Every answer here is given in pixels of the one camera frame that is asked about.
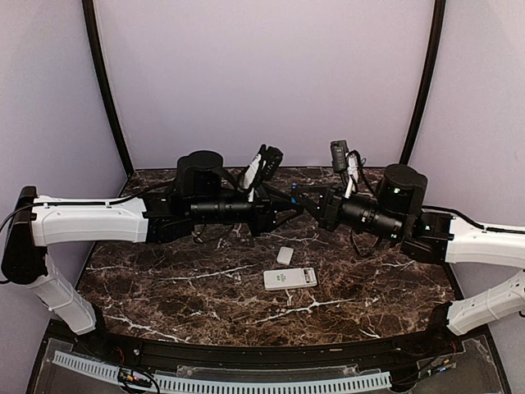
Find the white remote control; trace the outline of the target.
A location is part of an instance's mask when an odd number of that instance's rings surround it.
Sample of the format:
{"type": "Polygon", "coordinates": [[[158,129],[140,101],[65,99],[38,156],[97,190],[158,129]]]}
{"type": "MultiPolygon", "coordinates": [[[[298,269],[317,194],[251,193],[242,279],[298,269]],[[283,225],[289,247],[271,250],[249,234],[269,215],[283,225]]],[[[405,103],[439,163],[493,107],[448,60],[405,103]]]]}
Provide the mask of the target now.
{"type": "Polygon", "coordinates": [[[316,286],[317,275],[313,268],[306,268],[309,274],[309,284],[307,286],[303,285],[303,269],[304,268],[287,268],[264,271],[264,287],[267,291],[279,291],[316,286]]]}

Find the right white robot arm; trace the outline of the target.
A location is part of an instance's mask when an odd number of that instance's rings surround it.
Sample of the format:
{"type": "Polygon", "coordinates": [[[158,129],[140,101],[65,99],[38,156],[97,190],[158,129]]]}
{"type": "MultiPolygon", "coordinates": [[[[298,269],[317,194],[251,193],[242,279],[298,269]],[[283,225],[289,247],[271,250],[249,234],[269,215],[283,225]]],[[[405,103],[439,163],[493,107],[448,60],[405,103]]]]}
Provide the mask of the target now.
{"type": "Polygon", "coordinates": [[[514,267],[505,282],[463,300],[438,305],[428,331],[418,339],[424,355],[438,355],[474,328],[524,311],[524,229],[474,222],[450,208],[423,203],[427,178],[404,164],[383,172],[374,196],[345,195],[339,186],[295,186],[294,199],[319,227],[334,231],[340,224],[399,246],[419,263],[486,263],[514,267]]]}

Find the blue AAA battery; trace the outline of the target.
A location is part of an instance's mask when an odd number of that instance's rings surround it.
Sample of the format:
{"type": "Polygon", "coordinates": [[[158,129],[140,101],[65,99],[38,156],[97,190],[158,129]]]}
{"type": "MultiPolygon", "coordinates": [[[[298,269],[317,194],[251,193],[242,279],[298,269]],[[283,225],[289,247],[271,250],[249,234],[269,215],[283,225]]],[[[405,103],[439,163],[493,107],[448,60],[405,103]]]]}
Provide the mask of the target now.
{"type": "Polygon", "coordinates": [[[290,187],[290,201],[292,204],[297,204],[297,201],[296,201],[296,189],[297,189],[297,184],[293,183],[290,187]]]}

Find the white battery cover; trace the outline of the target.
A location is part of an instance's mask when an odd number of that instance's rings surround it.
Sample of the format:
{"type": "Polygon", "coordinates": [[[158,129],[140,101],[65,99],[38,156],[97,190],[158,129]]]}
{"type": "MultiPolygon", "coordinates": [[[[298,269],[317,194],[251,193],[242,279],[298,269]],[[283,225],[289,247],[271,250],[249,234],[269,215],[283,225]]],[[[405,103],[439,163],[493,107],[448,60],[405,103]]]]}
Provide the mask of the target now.
{"type": "Polygon", "coordinates": [[[293,248],[282,246],[279,249],[279,252],[276,257],[276,261],[279,264],[288,266],[292,260],[293,254],[294,254],[293,248]]]}

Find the black frame post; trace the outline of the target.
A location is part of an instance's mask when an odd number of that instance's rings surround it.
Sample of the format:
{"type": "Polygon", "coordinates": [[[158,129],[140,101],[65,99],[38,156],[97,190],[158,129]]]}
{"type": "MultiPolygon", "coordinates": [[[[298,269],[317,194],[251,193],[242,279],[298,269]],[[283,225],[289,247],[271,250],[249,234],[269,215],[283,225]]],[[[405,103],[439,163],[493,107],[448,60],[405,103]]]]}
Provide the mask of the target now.
{"type": "Polygon", "coordinates": [[[427,51],[424,59],[422,76],[418,87],[413,114],[409,123],[404,146],[399,158],[399,163],[408,165],[418,138],[422,124],[423,115],[427,105],[427,99],[431,89],[431,83],[436,66],[436,60],[441,43],[441,34],[445,20],[446,0],[435,0],[431,18],[431,28],[427,43],[427,51]]]}
{"type": "Polygon", "coordinates": [[[99,92],[101,94],[107,121],[110,126],[113,142],[116,146],[121,165],[123,166],[126,177],[129,178],[134,174],[135,169],[126,145],[121,123],[116,111],[116,104],[112,95],[112,88],[108,79],[103,56],[103,47],[98,31],[95,3],[92,0],[82,0],[81,4],[84,13],[85,29],[89,41],[89,50],[91,52],[99,92]]]}

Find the right black frame post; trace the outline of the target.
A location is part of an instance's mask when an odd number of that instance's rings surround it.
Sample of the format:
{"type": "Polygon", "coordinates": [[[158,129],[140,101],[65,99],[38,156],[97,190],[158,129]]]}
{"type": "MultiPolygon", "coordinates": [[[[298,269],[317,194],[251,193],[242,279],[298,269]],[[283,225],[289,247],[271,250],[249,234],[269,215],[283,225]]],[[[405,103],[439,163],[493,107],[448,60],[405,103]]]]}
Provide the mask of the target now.
{"type": "Polygon", "coordinates": [[[413,114],[409,123],[404,146],[399,158],[399,163],[408,165],[418,138],[422,124],[423,115],[427,105],[427,99],[431,89],[431,83],[436,66],[436,60],[441,43],[441,34],[445,20],[446,0],[435,0],[431,18],[431,28],[427,43],[427,51],[424,59],[422,76],[418,87],[413,114]]]}

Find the black front rail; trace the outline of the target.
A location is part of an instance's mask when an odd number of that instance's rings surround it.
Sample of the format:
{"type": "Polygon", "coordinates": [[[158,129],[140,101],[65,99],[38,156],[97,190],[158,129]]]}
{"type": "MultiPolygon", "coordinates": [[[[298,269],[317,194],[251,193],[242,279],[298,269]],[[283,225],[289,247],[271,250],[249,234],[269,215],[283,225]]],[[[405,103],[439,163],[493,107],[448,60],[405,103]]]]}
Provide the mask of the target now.
{"type": "Polygon", "coordinates": [[[126,366],[174,371],[182,366],[216,369],[307,369],[356,364],[360,369],[400,369],[412,367],[417,360],[446,354],[452,346],[431,344],[424,332],[386,339],[345,342],[323,346],[234,347],[205,346],[150,340],[108,333],[112,348],[123,350],[126,366]]]}

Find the left black frame post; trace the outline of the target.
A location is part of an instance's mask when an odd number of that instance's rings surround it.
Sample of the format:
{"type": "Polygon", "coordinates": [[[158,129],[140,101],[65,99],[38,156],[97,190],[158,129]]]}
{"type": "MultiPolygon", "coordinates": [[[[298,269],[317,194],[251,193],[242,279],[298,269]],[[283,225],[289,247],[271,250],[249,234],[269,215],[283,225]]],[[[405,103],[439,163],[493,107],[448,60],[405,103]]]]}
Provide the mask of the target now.
{"type": "Polygon", "coordinates": [[[134,174],[135,169],[126,145],[121,123],[116,111],[116,104],[112,95],[112,88],[108,79],[103,56],[103,47],[98,31],[95,3],[92,0],[82,0],[81,4],[84,13],[85,29],[89,41],[89,50],[91,52],[99,92],[101,94],[107,121],[110,126],[113,142],[116,146],[121,165],[123,166],[126,177],[129,178],[134,174]]]}

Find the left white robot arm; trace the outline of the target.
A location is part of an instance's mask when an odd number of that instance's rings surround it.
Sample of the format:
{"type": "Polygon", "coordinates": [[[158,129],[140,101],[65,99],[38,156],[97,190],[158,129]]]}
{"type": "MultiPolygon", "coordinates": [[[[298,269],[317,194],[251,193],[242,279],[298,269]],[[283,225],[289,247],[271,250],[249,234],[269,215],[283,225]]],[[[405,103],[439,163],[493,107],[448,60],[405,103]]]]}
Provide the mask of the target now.
{"type": "Polygon", "coordinates": [[[59,199],[24,187],[7,230],[1,271],[7,283],[30,288],[98,358],[116,350],[102,314],[67,281],[48,255],[50,245],[83,241],[165,244],[197,226],[248,226],[252,236],[276,230],[303,213],[293,198],[269,185],[283,153],[262,145],[237,176],[223,157],[200,150],[179,158],[176,176],[119,199],[59,199]]]}

